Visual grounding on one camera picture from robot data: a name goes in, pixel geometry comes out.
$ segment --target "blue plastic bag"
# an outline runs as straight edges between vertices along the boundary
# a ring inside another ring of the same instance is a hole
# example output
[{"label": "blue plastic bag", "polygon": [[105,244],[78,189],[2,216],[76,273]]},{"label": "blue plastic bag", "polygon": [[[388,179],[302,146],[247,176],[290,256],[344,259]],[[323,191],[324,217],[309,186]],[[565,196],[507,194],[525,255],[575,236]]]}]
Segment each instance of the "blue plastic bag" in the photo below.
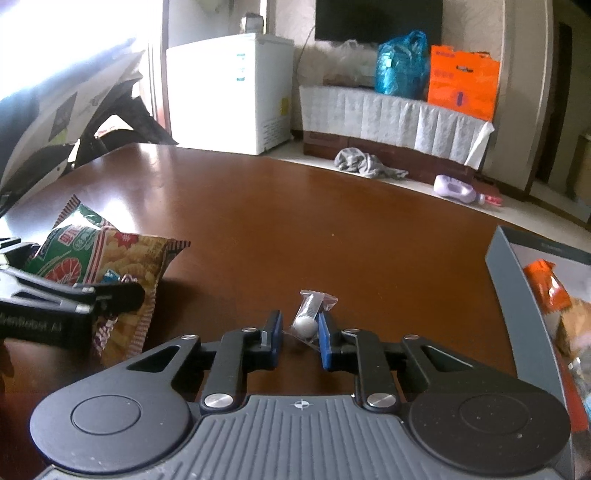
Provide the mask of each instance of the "blue plastic bag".
[{"label": "blue plastic bag", "polygon": [[375,91],[419,100],[430,71],[427,36],[420,30],[379,46]]}]

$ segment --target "white refrigerator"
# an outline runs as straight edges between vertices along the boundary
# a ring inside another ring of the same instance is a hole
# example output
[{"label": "white refrigerator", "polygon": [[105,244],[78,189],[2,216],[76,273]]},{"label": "white refrigerator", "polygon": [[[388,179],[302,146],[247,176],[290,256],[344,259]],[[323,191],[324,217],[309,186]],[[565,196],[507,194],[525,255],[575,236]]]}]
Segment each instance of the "white refrigerator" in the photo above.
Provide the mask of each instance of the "white refrigerator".
[{"label": "white refrigerator", "polygon": [[289,140],[293,56],[292,40],[255,33],[169,48],[173,138],[250,155]]}]

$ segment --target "wooden table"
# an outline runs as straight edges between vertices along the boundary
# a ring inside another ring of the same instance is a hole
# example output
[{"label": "wooden table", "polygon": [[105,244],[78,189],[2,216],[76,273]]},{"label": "wooden table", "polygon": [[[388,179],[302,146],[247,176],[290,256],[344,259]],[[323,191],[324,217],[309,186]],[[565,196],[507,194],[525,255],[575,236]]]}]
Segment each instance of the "wooden table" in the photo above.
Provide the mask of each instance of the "wooden table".
[{"label": "wooden table", "polygon": [[[125,232],[188,239],[164,276],[147,347],[185,333],[203,341],[290,323],[301,289],[339,298],[342,327],[382,340],[418,333],[515,373],[485,254],[494,217],[421,193],[270,158],[128,146],[95,160],[0,219],[1,235],[43,242],[76,194]],[[84,360],[6,340],[0,349],[0,476],[29,480],[43,464],[28,440],[41,398],[87,374]],[[286,341],[280,366],[249,376],[250,393],[350,393],[349,374]]]}]

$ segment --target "television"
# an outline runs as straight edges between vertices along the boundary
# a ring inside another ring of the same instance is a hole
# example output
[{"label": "television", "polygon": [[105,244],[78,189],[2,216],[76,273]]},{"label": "television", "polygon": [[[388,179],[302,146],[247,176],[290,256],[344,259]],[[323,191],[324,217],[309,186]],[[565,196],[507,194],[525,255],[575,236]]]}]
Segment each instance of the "television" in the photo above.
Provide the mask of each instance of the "television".
[{"label": "television", "polygon": [[441,44],[443,0],[316,0],[316,40],[383,43],[422,30]]}]

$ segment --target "orange object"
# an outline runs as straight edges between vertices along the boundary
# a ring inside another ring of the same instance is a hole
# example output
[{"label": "orange object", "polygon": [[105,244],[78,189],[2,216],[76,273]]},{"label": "orange object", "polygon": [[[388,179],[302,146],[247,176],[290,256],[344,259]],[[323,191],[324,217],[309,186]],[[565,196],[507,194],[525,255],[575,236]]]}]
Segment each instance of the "orange object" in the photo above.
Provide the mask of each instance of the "orange object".
[{"label": "orange object", "polygon": [[491,121],[501,62],[488,53],[431,47],[428,102]]},{"label": "orange object", "polygon": [[572,306],[569,294],[554,275],[554,264],[536,260],[523,269],[542,313],[558,312]]},{"label": "orange object", "polygon": [[564,360],[556,350],[556,347],[554,348],[554,356],[556,357],[556,363],[558,363],[558,372],[562,381],[562,388],[564,389],[566,410],[569,412],[570,431],[573,433],[586,432],[589,428],[589,420],[587,419],[585,407],[583,407],[583,401],[579,397],[577,387],[574,384],[573,376],[564,364]]}]

